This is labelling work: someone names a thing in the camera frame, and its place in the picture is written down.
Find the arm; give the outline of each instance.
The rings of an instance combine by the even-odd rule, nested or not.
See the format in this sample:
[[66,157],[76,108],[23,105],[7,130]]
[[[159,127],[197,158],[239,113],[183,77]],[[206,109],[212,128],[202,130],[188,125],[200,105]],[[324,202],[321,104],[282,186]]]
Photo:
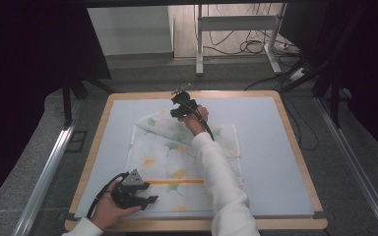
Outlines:
[[[207,120],[208,111],[199,106],[198,111]],[[195,136],[192,148],[196,151],[197,164],[204,175],[207,193],[213,198],[214,220],[212,234],[259,235],[257,224],[248,208],[247,194],[241,189],[221,146],[214,142],[195,117],[182,117]]]
[[117,184],[117,181],[113,182],[100,198],[94,209],[92,219],[81,218],[72,231],[64,233],[62,236],[99,236],[103,233],[103,230],[114,226],[121,217],[141,210],[140,206],[119,208],[110,195],[115,184]]

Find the wall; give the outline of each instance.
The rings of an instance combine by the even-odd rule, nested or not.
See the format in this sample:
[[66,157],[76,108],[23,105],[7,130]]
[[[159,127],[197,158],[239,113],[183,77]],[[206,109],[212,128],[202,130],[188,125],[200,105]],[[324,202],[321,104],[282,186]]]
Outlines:
[[104,55],[172,51],[167,6],[88,9]]

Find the patterned fabric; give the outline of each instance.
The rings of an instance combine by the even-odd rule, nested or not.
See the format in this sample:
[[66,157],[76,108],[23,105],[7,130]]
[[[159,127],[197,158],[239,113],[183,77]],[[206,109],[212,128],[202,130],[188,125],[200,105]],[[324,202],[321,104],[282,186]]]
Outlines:
[[[215,140],[239,179],[240,149],[234,125],[210,124]],[[203,177],[190,144],[193,135],[167,110],[137,121],[128,152],[127,171],[137,169],[151,183],[139,196],[158,195],[145,212],[211,211]]]

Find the metal frame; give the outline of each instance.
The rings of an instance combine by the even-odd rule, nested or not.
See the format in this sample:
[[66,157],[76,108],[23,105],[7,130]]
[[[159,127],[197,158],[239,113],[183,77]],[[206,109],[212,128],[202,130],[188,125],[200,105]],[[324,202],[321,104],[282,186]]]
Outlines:
[[64,150],[69,143],[73,130],[75,129],[80,112],[82,110],[83,101],[78,100],[73,107],[73,119],[70,127],[62,130],[54,148],[47,159],[44,169],[39,176],[37,183],[31,193],[30,199],[21,215],[17,226],[13,232],[13,236],[29,235],[32,225],[35,221],[36,215],[41,207],[41,204],[47,194],[51,181],[56,173],[57,167],[63,156]]
[[337,145],[339,146],[344,158],[346,159],[348,167],[350,168],[355,180],[360,186],[360,190],[363,192],[364,197],[370,204],[374,214],[378,219],[378,192],[374,188],[373,184],[370,182],[369,177],[366,175],[363,167],[358,161],[358,157],[352,151],[352,148],[349,145],[342,130],[337,128],[337,125],[331,119],[330,108],[325,102],[325,98],[315,98],[315,101],[319,105],[321,113],[328,125],[328,128],[330,129],[334,139],[337,142]]
[[230,16],[230,17],[203,17],[202,5],[198,6],[198,44],[196,53],[196,75],[204,74],[204,55],[202,44],[203,31],[223,30],[272,30],[269,43],[264,45],[266,55],[275,74],[281,74],[282,70],[273,52],[276,36],[278,35],[284,15],[286,3],[282,4],[281,10],[275,16]]

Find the gray floor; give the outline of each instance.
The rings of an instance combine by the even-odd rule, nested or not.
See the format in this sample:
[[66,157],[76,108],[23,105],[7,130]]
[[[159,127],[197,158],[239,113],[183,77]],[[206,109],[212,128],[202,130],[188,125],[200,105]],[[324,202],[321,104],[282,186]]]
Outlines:
[[[243,90],[258,80],[273,75],[265,57],[208,59],[205,75],[195,76],[194,60],[173,60],[170,55],[145,57],[107,57],[112,81],[107,85],[120,91],[173,90],[187,83],[191,89]],[[280,80],[260,83],[251,89],[273,89]],[[378,235],[378,220],[362,194],[320,109],[310,93],[309,82],[286,93],[285,106],[291,112],[290,122],[298,135],[313,183],[328,217],[327,230],[263,231],[262,235]],[[70,143],[59,164],[50,189],[32,226],[30,235],[60,235],[65,232],[64,220],[86,162],[95,129],[108,94],[86,84],[85,100],[76,132],[85,132],[82,148]],[[11,235],[32,189],[63,127],[61,91],[49,95],[45,113],[17,166],[0,190],[0,235]],[[378,144],[347,110],[340,106],[340,120],[355,154],[378,191]],[[198,235],[174,233],[129,233],[129,235]]]

